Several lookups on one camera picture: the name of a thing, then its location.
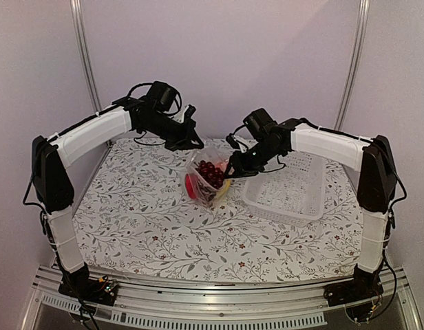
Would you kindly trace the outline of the dark red grapes bunch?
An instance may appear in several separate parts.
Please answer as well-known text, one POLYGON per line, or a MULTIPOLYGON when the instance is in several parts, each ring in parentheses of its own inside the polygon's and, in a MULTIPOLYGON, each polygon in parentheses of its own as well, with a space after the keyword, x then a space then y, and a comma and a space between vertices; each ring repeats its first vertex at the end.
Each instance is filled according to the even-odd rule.
POLYGON ((219 166, 205 160, 200 161, 196 170, 202 178, 198 181, 198 191, 203 200, 212 202, 223 185, 224 172, 219 166))

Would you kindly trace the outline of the yellow lemon back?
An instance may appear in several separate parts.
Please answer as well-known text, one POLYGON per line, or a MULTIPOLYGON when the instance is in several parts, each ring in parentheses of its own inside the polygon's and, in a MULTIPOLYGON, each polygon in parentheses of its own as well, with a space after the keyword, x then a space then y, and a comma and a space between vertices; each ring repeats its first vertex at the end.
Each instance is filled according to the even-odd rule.
POLYGON ((230 179, 224 180, 222 187, 218 190, 217 197, 218 198, 222 198, 223 196, 225 196, 226 193, 229 190, 230 185, 231 185, 231 180, 230 179))

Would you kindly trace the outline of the clear zip top bag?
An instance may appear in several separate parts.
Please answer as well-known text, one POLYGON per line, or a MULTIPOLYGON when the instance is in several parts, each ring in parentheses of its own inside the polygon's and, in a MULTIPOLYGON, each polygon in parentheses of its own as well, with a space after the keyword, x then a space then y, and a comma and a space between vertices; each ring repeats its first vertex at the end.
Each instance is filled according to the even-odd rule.
POLYGON ((214 207, 231 185, 231 180, 224 178, 227 162, 228 157, 213 140, 192 152, 181 176, 187 196, 204 207, 214 207))

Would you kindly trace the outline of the red bell pepper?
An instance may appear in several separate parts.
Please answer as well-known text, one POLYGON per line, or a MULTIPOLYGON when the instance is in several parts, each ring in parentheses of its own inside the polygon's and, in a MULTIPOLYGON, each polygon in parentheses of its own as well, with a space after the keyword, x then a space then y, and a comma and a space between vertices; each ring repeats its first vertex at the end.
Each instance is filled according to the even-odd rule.
POLYGON ((197 184, 197 177, 194 174, 186 174, 184 177, 184 184, 189 198, 196 200, 197 194, 195 187, 197 184))

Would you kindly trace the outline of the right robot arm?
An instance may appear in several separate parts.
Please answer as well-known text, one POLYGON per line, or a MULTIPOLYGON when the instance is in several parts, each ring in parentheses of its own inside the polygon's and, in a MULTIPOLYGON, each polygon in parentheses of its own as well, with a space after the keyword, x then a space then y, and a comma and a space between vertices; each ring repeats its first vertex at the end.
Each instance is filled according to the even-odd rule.
POLYGON ((320 156, 359 172, 357 201, 363 215, 361 253, 353 279, 340 290, 355 300, 376 291, 390 231, 395 227, 396 187, 401 184, 388 139, 382 135, 356 137, 316 126, 305 118, 278 123, 249 115, 244 123, 256 144, 246 151, 233 152, 224 172, 226 178, 256 176, 271 159, 292 151, 320 156))

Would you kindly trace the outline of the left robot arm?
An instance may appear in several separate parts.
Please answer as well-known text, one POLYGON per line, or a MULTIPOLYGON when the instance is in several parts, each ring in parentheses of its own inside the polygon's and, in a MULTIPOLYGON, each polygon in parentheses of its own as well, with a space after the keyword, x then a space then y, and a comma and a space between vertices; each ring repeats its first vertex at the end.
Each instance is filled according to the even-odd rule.
POLYGON ((35 206, 46 218, 45 231, 65 282, 79 298, 89 298, 94 284, 72 223, 74 188, 67 169, 88 152, 130 131, 152 133, 170 151, 202 149, 204 143, 191 117, 194 112, 195 107, 187 105, 170 114, 157 100, 124 97, 61 133, 33 140, 29 187, 36 192, 35 206))

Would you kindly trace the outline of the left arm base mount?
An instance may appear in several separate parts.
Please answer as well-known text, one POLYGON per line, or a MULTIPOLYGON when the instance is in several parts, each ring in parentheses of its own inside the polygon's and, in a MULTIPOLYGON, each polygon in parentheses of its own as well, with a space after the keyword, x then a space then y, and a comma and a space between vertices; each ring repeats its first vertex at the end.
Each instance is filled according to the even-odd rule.
POLYGON ((62 282, 59 286, 59 293, 81 299, 84 302, 114 306, 118 289, 118 281, 108 279, 107 276, 93 279, 86 275, 77 276, 70 274, 67 276, 63 275, 62 282))

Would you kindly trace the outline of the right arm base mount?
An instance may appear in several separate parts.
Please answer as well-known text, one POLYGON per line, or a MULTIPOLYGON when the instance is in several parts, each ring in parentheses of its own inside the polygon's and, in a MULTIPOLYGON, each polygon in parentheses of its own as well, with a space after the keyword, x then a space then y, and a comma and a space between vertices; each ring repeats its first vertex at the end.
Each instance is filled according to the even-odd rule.
POLYGON ((383 286, 376 281, 352 279, 324 287, 324 298, 330 307, 343 305, 354 323, 369 322, 381 305, 383 286))

